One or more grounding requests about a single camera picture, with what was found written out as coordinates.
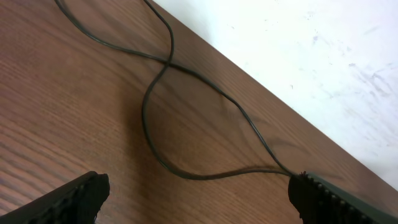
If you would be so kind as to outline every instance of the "black cable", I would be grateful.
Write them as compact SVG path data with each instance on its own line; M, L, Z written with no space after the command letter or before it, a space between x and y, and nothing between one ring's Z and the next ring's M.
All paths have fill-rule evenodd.
M288 168L286 168L283 164L281 164L279 162L279 160L276 158L274 153L271 151L271 148L267 145L266 141L261 136L259 130L256 128L254 123L251 121L249 115L243 110L243 108L241 107L241 105L239 105L238 102L236 102L232 97L230 97L225 92L223 92L220 88L218 88L213 82L211 82L206 77L204 77L204 76L202 76L202 75L198 74L197 72L194 72L194 71L192 71L190 69L187 69L187 68L185 68L185 67L183 67L181 65L177 65L177 64L171 62L172 59L173 59L173 54L174 54L173 30L170 27L170 25L166 22L166 20L148 2L148 0L144 0L144 2L150 7L150 9L155 13L155 15L165 24L165 26L167 27L167 29L169 30L169 33L170 33L171 49L170 49L169 57L166 60L162 59L162 58L159 58L159 57L156 57L156 56L153 56L153 55L145 54L143 52L138 52L136 50L131 50L131 49L126 49L124 47L119 47L119 46L113 45L113 44L111 44L109 42L106 42L104 40L99 39L97 36L93 35L90 31L88 31L87 29L84 28L84 26L67 10L67 8L62 5L61 0L54 0L54 1L55 1L55 3L57 3L58 7L66 15L66 17L73 23L73 25L75 25L80 31L82 31L82 33L87 35L89 38L97 41L100 44L103 44L103 45L105 45L107 47L110 47L112 49L120 50L120 51L125 52L125 53L138 55L138 56L145 57L145 58L150 58L150 59L156 60L158 62L164 63L163 68L156 75L156 77L153 79L153 81L149 84L148 89L145 92L144 99L142 101L142 108L141 108L141 116L142 116L142 118L141 119L142 119L142 127L144 129L144 134L145 134L145 137L147 139L147 142L149 144L149 147L150 147L153 155L171 173L173 173L173 174L175 174L175 175L177 175L177 176L179 176L181 178L190 179L190 180L215 180L215 179L222 179L222 178L226 178L226 177L232 177L232 176L241 175L241 174L250 174L250 173L255 173L255 172L284 174L284 175L287 175L287 176L291 176L291 175L294 174L292 171L288 170ZM176 68L176 69L178 69L180 71L188 73L188 74L194 76L195 78L201 80L202 82L204 82L207 85L211 86L212 89L216 90L218 93L223 95L229 101L231 101L235 106L237 106L238 109L242 112L244 118L248 121L248 123L250 124L250 126L252 127L252 129L254 130L256 135L258 136L258 138L260 139L260 142L262 143L262 145L265 147L267 152L270 154L270 156L273 158L273 160L278 164L278 166L283 171L282 170L269 170L269 169L244 169L244 170L235 170L235 171L230 171L230 172L224 172L224 173L220 173L220 174L198 175L198 174L191 174L191 173L186 172L184 170L180 170L180 169L168 164L162 158L162 156L159 154L159 152L158 152L157 148L155 147L155 144L154 144L154 142L153 142L153 140L152 140L152 138L151 138L151 136L149 134L148 125L147 125L146 110L147 110L147 104L148 104L148 101L149 101L150 93L152 92L152 90L153 90L154 86L156 85L156 83L162 78L163 74L166 72L166 70L169 67Z

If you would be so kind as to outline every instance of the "tabletop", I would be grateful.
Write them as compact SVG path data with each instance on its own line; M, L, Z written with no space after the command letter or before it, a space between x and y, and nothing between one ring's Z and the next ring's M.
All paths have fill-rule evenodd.
M169 53L167 29L142 1L65 4L107 41L164 58ZM283 164L398 214L391 186L155 7L174 31L173 61L235 98ZM142 130L141 103L161 63L92 41L51 0L5 1L0 16L0 215L95 170L111 184L98 223L302 222L285 176L185 180L156 161ZM169 69L155 87L148 121L161 153L189 172L276 167L237 107L180 71Z

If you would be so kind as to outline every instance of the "cord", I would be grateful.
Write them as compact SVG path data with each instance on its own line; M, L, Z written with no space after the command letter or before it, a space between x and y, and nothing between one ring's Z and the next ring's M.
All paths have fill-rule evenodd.
M141 57L149 58L149 59L156 60L158 62L164 63L163 68L156 75L156 77L152 80L152 82L149 84L149 86L148 86L148 88L147 88L147 90L145 92L144 98L142 100L141 120L142 120L142 127L143 127L143 130L144 130L144 134L145 134L146 140L148 142L148 145L149 145L153 155L168 171L170 171L171 173L173 173L173 174L175 174L175 175L177 175L177 176L179 176L181 178L190 179L190 180L215 180L215 179L222 179L222 178L226 178L226 177L232 177L232 176L236 176L236 175L250 174L250 173L259 173L259 172L272 173L272 174L283 174L283 175L286 175L286 176L289 176L289 177L294 174L292 171L288 170L288 168L286 168L282 163L279 162L279 160L276 158L274 153L271 151L271 148L268 146L268 144L266 143L266 141L262 137L262 135L259 132L259 130L256 128L254 123L251 121L249 115L245 112L245 110L241 107L241 105L239 105L239 103L236 102L236 100L234 100L232 97L227 95L223 90L218 88L216 86L216 84L211 82L209 79L207 79L203 75L200 75L199 73L197 73L197 72L195 72L193 70L190 70L188 68L185 68L185 67L183 67L181 65L177 65L175 63L172 63L173 54L174 54L174 35L173 35L173 30L170 27L170 25L167 23L167 21L148 2L148 0L143 0L143 1L148 5L148 7L155 13L155 15L165 24L165 26L169 30L171 48L170 48L170 53L169 53L169 56L167 57L167 59L163 59L163 58L159 58L159 57L156 57L156 56L153 56L153 55L145 54L143 52L139 52L139 51L136 51L136 50L131 50L131 49L127 49L127 48L124 48L124 47L119 47L117 45L113 45L113 44L111 44L109 42L101 40L100 38L98 38L97 36L92 34L89 30L85 29L84 26L67 10L67 7L64 6L61 3L61 0L54 0L54 1L58 5L60 10L66 15L66 17L73 23L73 25L75 25L82 33L84 33L89 38L95 40L96 42L98 42L98 43L100 43L102 45L105 45L107 47L110 47L112 49L115 49L115 50L120 50L120 51L125 52L125 53L138 55L138 56L141 56ZM265 147L265 149L267 150L269 155L273 158L273 160L276 162L276 164L278 164L278 166L282 170L243 169L243 170L234 170L234 171L229 171L229 172L223 172L223 173L220 173L220 174L198 175L198 174L191 174L191 173L186 172L184 170L180 170L180 169L174 167L173 165L169 164L168 162L166 162L162 158L160 153L158 152L158 150L157 150L157 148L156 148L156 146L155 146L155 144L154 144L154 142L152 140L152 137L149 134L149 128L148 128L148 125L147 125L147 116L146 116L147 113L146 113L146 111L147 111L147 104L148 104L148 101L149 101L150 93L154 89L156 83L162 78L162 76L164 75L164 73L166 72L166 70L169 67L176 68L177 70L180 70L182 72L185 72L185 73L187 73L189 75L194 76L195 78L199 79L200 81L202 81L202 82L206 83L207 85L209 85L210 87L212 87L212 89L217 91L219 94L223 95L230 102L232 102L236 107L238 107L238 109L243 114L243 116L246 119L246 121L250 124L250 126L252 127L252 129L256 133L257 137L260 139L260 142L262 143L262 145Z

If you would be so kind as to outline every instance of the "brown wooden surface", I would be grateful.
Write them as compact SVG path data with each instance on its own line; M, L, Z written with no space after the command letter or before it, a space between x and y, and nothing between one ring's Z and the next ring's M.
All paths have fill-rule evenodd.
M66 3L100 37L167 56L167 30L142 1ZM315 171L398 214L392 187L157 9L174 30L174 61L236 98L287 167ZM51 0L1 1L0 16L0 215L95 170L111 182L98 223L301 223L284 176L197 182L172 175L154 159L140 109L160 63L97 44ZM162 153L187 171L275 166L236 107L176 70L155 88L149 121Z

